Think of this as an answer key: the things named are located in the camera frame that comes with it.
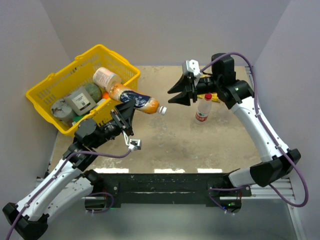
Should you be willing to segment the orange juice bottle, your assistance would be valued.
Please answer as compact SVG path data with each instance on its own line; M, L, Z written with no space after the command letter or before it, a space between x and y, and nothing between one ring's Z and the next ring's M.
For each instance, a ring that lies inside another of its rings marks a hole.
M158 107L161 106L155 98L135 91L120 83L116 83L108 94L111 99L121 103L134 100L134 108L146 114L158 113Z

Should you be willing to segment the red label water bottle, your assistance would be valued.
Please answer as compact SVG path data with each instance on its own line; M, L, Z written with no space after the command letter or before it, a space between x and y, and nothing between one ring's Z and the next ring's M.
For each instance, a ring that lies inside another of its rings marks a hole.
M208 119L208 116L212 109L212 100L205 100L204 97L200 99L197 111L195 114L195 119L197 123L203 123Z

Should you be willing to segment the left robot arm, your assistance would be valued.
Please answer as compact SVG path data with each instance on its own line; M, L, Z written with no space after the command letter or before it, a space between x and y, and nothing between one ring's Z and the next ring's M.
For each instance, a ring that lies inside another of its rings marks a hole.
M6 239L16 231L25 240L37 240L48 229L49 222L82 197L99 196L104 184L90 176L87 167L97 157L123 159L140 146L132 144L132 121L135 101L121 103L111 110L111 120L99 125L92 118L79 123L73 143L52 172L27 196L17 203L7 203L2 211L10 224ZM95 149L123 135L127 151L122 155L96 152Z

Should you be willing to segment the small white bottle cap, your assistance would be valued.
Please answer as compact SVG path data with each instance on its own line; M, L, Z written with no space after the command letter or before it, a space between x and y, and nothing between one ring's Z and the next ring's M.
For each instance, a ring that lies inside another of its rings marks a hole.
M158 113L160 113L161 115L165 115L166 114L166 112L167 112L167 107L165 107L165 106L159 106L158 107Z

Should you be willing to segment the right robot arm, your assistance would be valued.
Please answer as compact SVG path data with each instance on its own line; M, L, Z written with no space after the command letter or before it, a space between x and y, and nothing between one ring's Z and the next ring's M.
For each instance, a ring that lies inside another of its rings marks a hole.
M235 196L242 186L268 186L286 176L301 158L298 149L291 149L276 134L263 114L250 85L236 77L235 61L230 54L217 53L211 57L211 74L204 77L198 61L191 59L182 64L182 76L168 90L176 94L168 100L172 104L189 106L198 95L216 93L226 107L240 120L258 150L261 162L227 175L223 192Z

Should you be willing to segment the red bottle cap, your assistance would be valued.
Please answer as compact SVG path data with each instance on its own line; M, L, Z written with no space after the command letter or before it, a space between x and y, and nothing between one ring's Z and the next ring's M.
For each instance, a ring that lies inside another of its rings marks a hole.
M210 94L210 93L205 94L205 95L204 95L204 99L205 99L206 101L211 101L211 100L212 100L212 94Z

